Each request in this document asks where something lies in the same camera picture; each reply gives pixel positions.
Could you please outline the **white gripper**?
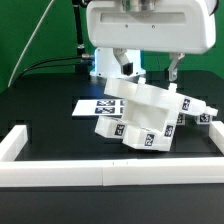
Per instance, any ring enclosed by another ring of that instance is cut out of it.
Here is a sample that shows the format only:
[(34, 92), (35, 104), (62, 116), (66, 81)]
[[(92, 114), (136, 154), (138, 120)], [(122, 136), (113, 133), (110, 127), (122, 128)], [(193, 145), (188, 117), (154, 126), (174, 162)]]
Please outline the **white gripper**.
[(175, 81), (183, 53), (202, 54), (215, 44), (216, 0), (156, 0), (152, 11), (127, 11), (124, 1), (92, 0), (86, 10), (91, 43), (114, 48), (123, 75), (133, 73), (126, 49), (172, 52), (168, 78)]

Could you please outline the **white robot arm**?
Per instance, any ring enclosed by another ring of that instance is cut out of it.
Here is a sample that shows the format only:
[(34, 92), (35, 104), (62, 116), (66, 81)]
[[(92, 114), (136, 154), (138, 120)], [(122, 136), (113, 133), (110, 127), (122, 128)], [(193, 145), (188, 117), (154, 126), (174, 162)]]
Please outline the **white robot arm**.
[(216, 41), (219, 0), (91, 0), (86, 19), (96, 47), (93, 74), (128, 78), (144, 72), (142, 51), (170, 55), (168, 79), (177, 79), (187, 54), (203, 54)]

